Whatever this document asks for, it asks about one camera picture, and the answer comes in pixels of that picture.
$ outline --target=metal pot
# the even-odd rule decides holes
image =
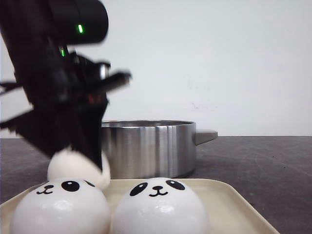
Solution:
[[[175,120],[102,122],[102,149],[111,177],[178,177],[195,168],[196,145],[217,138],[217,132],[196,132],[196,124]]]

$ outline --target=green led light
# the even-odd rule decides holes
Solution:
[[[65,57],[65,51],[64,50],[60,50],[60,53],[62,54],[63,57]]]
[[[83,34],[83,27],[81,24],[78,24],[78,31]]]

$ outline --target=dark gray table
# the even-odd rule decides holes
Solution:
[[[1,140],[1,203],[46,180],[49,159]],[[190,178],[232,185],[281,234],[312,234],[312,137],[219,137],[197,147]]]

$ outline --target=white wall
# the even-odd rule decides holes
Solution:
[[[15,81],[14,74],[13,74],[13,65],[9,58],[7,49],[5,44],[0,38],[0,47],[1,47],[1,70],[0,70],[0,80],[1,82],[4,81]],[[0,106],[1,106],[1,121],[7,120],[11,117],[17,116],[20,113],[26,112],[31,108],[29,105],[26,95],[24,94],[22,89],[18,89],[16,91],[12,91],[4,96],[0,97]],[[8,130],[1,130],[0,137],[16,137],[15,133],[9,133]]]
[[[193,120],[220,136],[312,136],[312,1],[103,2],[107,39],[76,50],[133,74],[108,96],[104,119]],[[3,100],[2,118],[22,106],[19,97]]]

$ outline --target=black eye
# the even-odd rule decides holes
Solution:
[[[147,183],[141,183],[139,185],[136,185],[130,192],[130,196],[135,196],[141,193],[145,188],[147,187]]]
[[[171,187],[173,187],[173,188],[175,188],[175,189],[178,189],[178,190],[185,190],[185,187],[184,187],[182,184],[180,184],[179,182],[177,182],[177,181],[174,181],[174,180],[167,180],[166,183],[167,183],[169,186],[171,186]]]
[[[62,188],[69,192],[75,192],[79,189],[79,184],[75,181],[65,181],[62,183]]]
[[[92,187],[95,187],[94,184],[90,183],[89,181],[86,181],[88,185],[92,186]]]

